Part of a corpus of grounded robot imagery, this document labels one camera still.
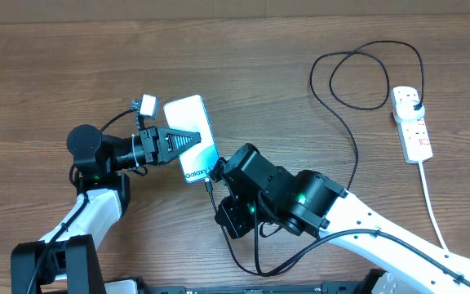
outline green led light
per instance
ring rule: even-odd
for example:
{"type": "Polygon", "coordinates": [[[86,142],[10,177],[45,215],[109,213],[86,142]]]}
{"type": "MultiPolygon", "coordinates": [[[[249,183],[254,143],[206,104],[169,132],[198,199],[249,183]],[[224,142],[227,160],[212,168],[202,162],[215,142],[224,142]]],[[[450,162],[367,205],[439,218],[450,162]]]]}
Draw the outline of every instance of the green led light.
{"type": "Polygon", "coordinates": [[[300,204],[306,203],[306,196],[304,195],[299,195],[299,199],[297,200],[300,204]]]}

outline power socket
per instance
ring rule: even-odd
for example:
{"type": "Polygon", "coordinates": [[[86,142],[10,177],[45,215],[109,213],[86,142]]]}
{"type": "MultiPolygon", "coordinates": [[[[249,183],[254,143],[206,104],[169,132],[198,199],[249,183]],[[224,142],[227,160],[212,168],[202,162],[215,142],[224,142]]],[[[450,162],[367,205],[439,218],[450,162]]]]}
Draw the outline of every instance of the power socket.
{"type": "Polygon", "coordinates": [[[420,110],[413,109],[413,105],[419,103],[416,89],[405,86],[393,88],[391,102],[406,163],[418,163],[430,159],[431,142],[423,120],[425,108],[422,106],[420,110]]]}

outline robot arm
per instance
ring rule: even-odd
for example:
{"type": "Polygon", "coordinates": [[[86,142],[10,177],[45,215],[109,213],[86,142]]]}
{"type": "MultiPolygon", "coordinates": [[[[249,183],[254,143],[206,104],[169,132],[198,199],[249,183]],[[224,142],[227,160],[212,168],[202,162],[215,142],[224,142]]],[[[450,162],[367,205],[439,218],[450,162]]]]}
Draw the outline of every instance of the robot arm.
{"type": "Polygon", "coordinates": [[[470,293],[466,286],[470,284],[470,259],[393,224],[318,172],[301,171],[292,176],[246,144],[229,160],[221,158],[210,176],[228,186],[230,196],[219,205],[215,220],[226,227],[231,238],[255,229],[256,213],[258,223],[272,222],[297,236],[305,231],[321,242],[327,239],[364,256],[419,292],[470,293]],[[424,258],[415,252],[423,253],[424,258]]]}
{"type": "Polygon", "coordinates": [[[167,164],[201,141],[198,132],[144,127],[144,118],[154,117],[156,109],[155,97],[144,96],[101,130],[81,125],[69,133],[66,144],[73,155],[70,181],[77,189],[75,206],[39,241],[16,246],[11,255],[12,293],[40,293],[40,285],[64,278],[69,280],[69,292],[130,293],[118,285],[132,288],[132,281],[103,283],[95,253],[130,202],[130,179],[121,170],[144,176],[148,171],[144,165],[167,164]],[[134,111],[139,135],[121,139],[102,133],[114,120],[134,111]]]}

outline white cable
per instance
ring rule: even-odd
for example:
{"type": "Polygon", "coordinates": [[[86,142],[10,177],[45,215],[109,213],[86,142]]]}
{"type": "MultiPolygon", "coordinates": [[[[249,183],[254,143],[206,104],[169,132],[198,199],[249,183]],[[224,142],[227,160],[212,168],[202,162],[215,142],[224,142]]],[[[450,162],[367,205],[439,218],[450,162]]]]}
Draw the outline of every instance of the white cable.
{"type": "Polygon", "coordinates": [[[438,241],[440,241],[441,247],[444,248],[445,251],[449,252],[449,249],[446,246],[446,242],[444,242],[444,238],[441,236],[440,229],[438,229],[437,220],[434,218],[434,213],[432,212],[431,200],[429,199],[428,192],[428,182],[425,180],[425,173],[423,172],[423,163],[421,161],[418,162],[418,168],[420,170],[420,178],[422,179],[423,196],[425,197],[425,203],[428,206],[428,212],[429,217],[431,218],[432,227],[434,228],[435,232],[437,232],[438,241]]]}

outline plug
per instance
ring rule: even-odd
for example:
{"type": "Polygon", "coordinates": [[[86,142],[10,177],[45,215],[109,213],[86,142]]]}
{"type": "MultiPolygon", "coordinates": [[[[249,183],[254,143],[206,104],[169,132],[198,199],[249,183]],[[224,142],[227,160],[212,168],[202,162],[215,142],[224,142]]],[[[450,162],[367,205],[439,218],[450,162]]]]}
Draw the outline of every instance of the plug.
{"type": "Polygon", "coordinates": [[[425,106],[421,105],[418,92],[413,87],[399,86],[391,91],[392,115],[397,123],[420,119],[425,115],[425,106]]]}

